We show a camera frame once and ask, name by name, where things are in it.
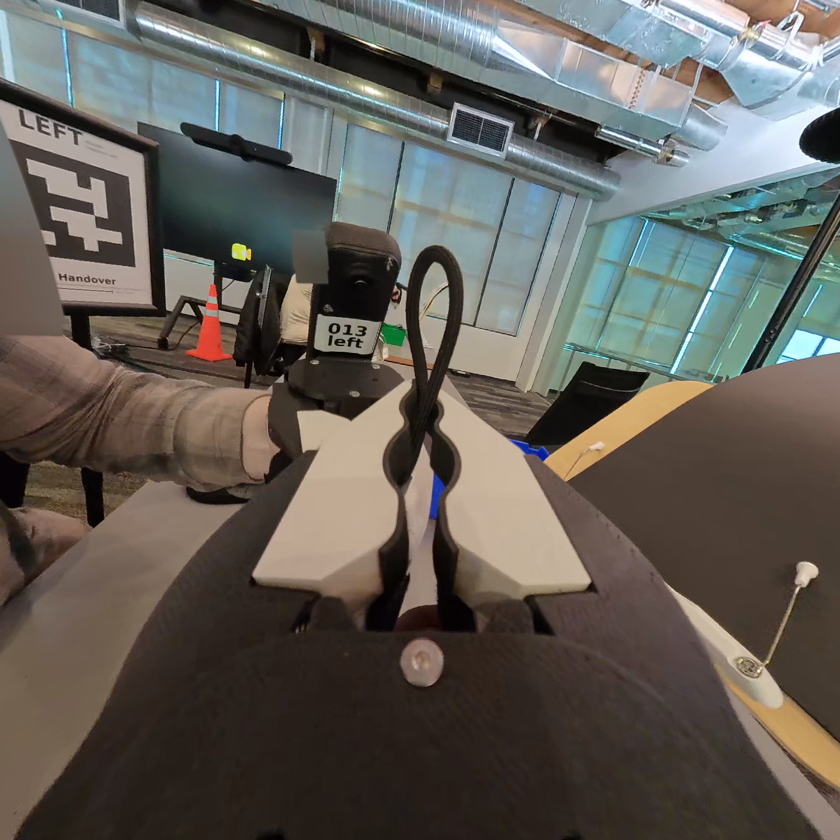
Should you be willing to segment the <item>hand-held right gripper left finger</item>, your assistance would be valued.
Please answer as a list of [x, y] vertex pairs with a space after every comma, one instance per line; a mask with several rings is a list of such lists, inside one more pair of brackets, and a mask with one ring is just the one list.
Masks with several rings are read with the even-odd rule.
[[401, 587], [421, 541], [421, 461], [400, 384], [352, 419], [346, 455], [314, 455], [255, 569], [259, 585], [318, 594], [384, 594]]

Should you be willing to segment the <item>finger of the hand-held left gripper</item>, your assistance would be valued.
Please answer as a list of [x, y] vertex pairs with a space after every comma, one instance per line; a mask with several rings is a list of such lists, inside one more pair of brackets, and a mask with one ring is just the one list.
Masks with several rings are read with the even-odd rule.
[[326, 447], [331, 455], [346, 455], [352, 440], [348, 429], [353, 425], [347, 417], [323, 410], [299, 411], [298, 432], [301, 454], [319, 452]]

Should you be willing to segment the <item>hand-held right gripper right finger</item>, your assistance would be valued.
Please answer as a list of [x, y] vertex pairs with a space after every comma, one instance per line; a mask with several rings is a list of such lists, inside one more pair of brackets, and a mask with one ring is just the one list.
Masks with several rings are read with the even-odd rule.
[[538, 458], [452, 396], [438, 398], [436, 441], [453, 454], [437, 523], [459, 598], [528, 598], [583, 592], [592, 579], [540, 486]]

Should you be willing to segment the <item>person's left forearm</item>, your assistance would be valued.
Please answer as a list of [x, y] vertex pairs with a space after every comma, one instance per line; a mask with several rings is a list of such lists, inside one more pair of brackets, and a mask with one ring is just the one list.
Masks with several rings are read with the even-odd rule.
[[139, 373], [66, 337], [2, 337], [1, 449], [51, 461], [215, 490], [251, 481], [242, 423], [259, 390]]

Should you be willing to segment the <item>person's left hand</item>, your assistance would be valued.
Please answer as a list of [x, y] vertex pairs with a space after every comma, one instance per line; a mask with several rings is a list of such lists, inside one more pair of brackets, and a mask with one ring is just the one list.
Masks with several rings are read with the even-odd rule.
[[268, 410], [270, 397], [258, 396], [247, 408], [241, 430], [241, 459], [248, 478], [253, 482], [262, 481], [270, 471], [273, 458], [280, 448], [270, 437]]

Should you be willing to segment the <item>black hanging jacket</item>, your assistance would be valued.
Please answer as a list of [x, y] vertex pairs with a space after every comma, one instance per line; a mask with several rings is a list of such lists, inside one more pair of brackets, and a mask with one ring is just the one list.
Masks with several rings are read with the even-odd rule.
[[238, 366], [253, 366], [257, 375], [273, 372], [280, 347], [280, 311], [291, 275], [265, 270], [254, 273], [235, 331], [233, 359]]

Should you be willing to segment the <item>large black screen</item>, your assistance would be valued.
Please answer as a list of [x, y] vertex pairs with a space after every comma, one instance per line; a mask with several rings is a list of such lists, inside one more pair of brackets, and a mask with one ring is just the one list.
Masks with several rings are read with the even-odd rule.
[[293, 273], [296, 232], [333, 220], [333, 178], [195, 143], [140, 122], [158, 144], [163, 248], [231, 266], [235, 276], [269, 266]]

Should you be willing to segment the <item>black office chair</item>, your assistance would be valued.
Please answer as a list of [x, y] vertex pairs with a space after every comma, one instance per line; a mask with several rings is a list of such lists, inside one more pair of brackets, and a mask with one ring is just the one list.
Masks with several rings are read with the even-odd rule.
[[582, 362], [524, 442], [546, 448], [568, 444], [628, 403], [649, 376], [647, 371], [622, 371]]

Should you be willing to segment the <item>orange traffic cone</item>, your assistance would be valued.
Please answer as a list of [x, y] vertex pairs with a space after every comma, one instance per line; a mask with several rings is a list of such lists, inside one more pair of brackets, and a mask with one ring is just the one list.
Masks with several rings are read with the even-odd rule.
[[226, 353], [224, 350], [221, 322], [218, 316], [217, 288], [215, 283], [212, 283], [208, 288], [197, 346], [188, 350], [186, 355], [209, 363], [231, 361], [233, 359], [232, 354]]

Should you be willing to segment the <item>white vent grille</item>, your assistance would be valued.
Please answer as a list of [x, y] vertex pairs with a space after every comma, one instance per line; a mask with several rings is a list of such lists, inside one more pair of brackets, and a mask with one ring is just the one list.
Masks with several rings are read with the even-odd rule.
[[513, 121], [455, 102], [449, 114], [445, 141], [504, 160], [514, 127]]

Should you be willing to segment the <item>black wood-rimmed board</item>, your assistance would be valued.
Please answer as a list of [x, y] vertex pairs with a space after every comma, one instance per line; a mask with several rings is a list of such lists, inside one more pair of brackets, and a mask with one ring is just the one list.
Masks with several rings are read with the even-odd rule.
[[765, 665], [782, 708], [726, 680], [838, 789], [838, 353], [633, 398], [546, 459], [666, 583]]

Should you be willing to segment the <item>black pole stand with disc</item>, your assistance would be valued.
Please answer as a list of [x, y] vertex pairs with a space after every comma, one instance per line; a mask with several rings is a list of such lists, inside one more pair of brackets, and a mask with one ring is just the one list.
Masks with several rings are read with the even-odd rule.
[[[816, 161], [838, 165], [839, 108], [812, 121], [801, 134], [799, 148], [803, 154]], [[837, 236], [838, 229], [839, 197], [836, 196], [741, 373], [758, 370], [767, 361], [782, 329]]]

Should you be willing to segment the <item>white board rail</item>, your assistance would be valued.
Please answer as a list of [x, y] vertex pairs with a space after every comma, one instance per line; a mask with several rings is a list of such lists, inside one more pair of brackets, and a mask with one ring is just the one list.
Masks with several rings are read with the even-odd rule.
[[712, 664], [731, 686], [761, 706], [782, 708], [784, 694], [766, 666], [696, 603], [669, 585], [666, 587], [695, 629]]

